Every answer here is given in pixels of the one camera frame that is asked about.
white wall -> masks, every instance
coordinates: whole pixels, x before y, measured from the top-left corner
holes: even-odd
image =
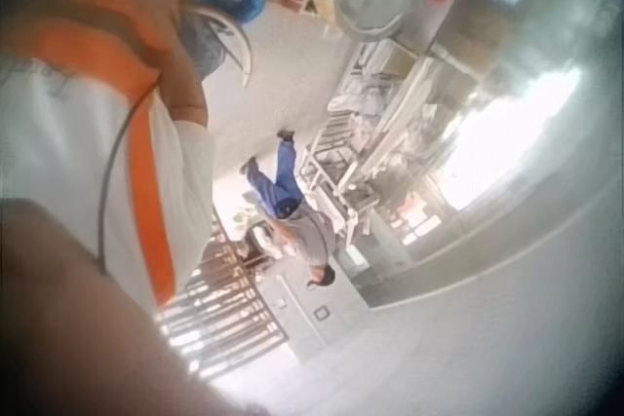
[[[233,395],[283,416],[578,414],[621,357],[621,190],[513,264],[371,313]]]

orange stripe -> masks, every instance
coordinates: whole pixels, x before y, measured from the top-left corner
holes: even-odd
[[[146,66],[118,38],[67,19],[20,19],[7,32],[6,45],[14,54],[97,78],[130,101],[158,79],[158,70]]]
[[[119,5],[111,2],[104,6],[126,13],[132,2],[120,1]],[[134,22],[140,21],[133,15]],[[7,33],[4,46],[9,47],[5,49],[97,78],[122,93],[130,105],[158,79],[158,70],[141,62],[119,38],[71,20],[32,17]],[[164,44],[149,37],[153,33],[149,27],[138,27],[137,33],[152,47]],[[176,277],[161,207],[147,104],[136,112],[129,128],[128,162],[138,240],[154,297],[158,305],[163,305],[176,292]]]
[[[176,273],[167,240],[154,161],[149,107],[143,104],[130,123],[128,163],[138,240],[158,305],[176,294]]]

metal railing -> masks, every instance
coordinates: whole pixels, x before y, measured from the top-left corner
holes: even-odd
[[[223,375],[288,341],[214,208],[205,258],[156,322],[188,361],[189,371],[203,379]]]

person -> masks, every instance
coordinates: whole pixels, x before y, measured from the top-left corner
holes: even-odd
[[[280,143],[275,182],[260,171],[255,157],[241,167],[241,173],[259,196],[266,221],[275,234],[309,267],[312,278],[308,286],[329,286],[335,279],[329,262],[336,249],[332,221],[310,207],[294,178],[294,132],[282,130],[277,136]]]
[[[2,1],[0,413],[259,414],[190,376],[151,317],[212,228],[176,0]]]
[[[30,0],[2,29],[2,197],[47,210],[150,313],[212,230],[215,145],[177,1]]]

white floor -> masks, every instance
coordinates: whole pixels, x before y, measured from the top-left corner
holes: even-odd
[[[256,155],[272,176],[276,132],[295,130],[302,148],[325,120],[350,40],[325,38],[324,28],[322,20],[267,5],[245,26],[254,55],[248,87],[241,88],[241,74],[229,59],[204,82],[217,145],[214,204],[228,231],[233,231],[231,216],[244,204],[241,195],[249,190],[239,167]]]

